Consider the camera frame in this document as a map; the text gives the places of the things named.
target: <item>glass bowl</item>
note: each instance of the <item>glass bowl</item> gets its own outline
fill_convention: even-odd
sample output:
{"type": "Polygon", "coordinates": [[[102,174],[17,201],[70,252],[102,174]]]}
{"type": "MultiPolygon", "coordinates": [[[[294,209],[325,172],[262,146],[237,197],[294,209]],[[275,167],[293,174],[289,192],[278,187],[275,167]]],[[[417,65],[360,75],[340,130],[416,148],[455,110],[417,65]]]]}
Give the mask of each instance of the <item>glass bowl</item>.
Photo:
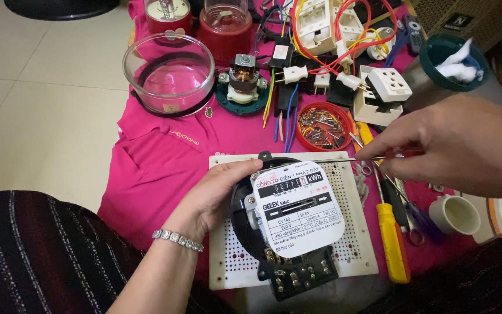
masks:
{"type": "Polygon", "coordinates": [[[213,56],[190,36],[158,33],[140,39],[123,56],[123,74],[139,103],[157,116],[187,116],[213,99],[213,56]]]}

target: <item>remote control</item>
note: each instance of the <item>remote control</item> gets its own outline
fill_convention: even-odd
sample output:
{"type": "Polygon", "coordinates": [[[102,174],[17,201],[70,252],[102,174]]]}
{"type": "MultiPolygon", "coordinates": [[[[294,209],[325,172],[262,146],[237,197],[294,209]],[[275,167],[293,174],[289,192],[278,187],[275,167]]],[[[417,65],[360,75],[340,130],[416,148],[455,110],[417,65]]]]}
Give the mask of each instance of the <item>remote control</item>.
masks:
{"type": "Polygon", "coordinates": [[[404,22],[404,27],[408,31],[408,53],[411,56],[417,56],[419,54],[419,50],[425,42],[422,26],[419,24],[418,18],[413,15],[405,14],[402,17],[402,21],[404,22]]]}

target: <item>diamond bracelet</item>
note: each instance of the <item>diamond bracelet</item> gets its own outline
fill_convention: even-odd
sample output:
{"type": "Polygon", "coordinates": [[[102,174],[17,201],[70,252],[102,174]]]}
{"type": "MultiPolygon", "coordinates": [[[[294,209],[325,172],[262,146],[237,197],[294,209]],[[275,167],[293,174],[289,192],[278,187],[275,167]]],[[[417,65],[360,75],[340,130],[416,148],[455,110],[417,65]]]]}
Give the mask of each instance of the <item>diamond bracelet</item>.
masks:
{"type": "Polygon", "coordinates": [[[152,233],[152,239],[164,239],[164,240],[170,240],[172,242],[175,242],[179,245],[183,245],[189,249],[193,249],[193,251],[202,253],[202,251],[205,249],[204,246],[198,244],[197,242],[193,242],[192,240],[189,240],[185,238],[184,236],[180,236],[179,233],[176,232],[171,232],[168,230],[157,230],[154,233],[152,233]]]}

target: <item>white cup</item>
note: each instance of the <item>white cup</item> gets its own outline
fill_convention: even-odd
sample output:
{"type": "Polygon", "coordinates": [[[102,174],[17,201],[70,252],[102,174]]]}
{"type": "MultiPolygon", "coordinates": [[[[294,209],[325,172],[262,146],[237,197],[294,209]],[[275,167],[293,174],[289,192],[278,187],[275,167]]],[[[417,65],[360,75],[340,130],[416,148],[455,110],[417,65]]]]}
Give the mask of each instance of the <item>white cup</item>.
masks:
{"type": "Polygon", "coordinates": [[[450,234],[458,232],[473,235],[481,225],[480,214],[467,199],[460,196],[439,196],[429,206],[429,217],[441,229],[450,234]]]}

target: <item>green container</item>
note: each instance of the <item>green container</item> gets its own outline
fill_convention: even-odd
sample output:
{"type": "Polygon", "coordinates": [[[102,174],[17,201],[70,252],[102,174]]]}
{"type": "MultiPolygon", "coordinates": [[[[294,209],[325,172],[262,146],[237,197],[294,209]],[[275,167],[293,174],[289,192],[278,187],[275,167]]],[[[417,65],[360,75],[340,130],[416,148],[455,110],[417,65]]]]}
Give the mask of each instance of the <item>green container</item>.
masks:
{"type": "Polygon", "coordinates": [[[405,111],[418,110],[460,92],[469,92],[482,86],[490,75],[489,65],[484,54],[473,44],[470,45],[470,55],[479,63],[484,71],[483,79],[470,83],[461,82],[455,78],[444,77],[436,66],[449,56],[458,52],[466,40],[440,34],[431,36],[422,46],[419,55],[404,70],[402,77],[412,89],[412,95],[403,104],[405,111]]]}

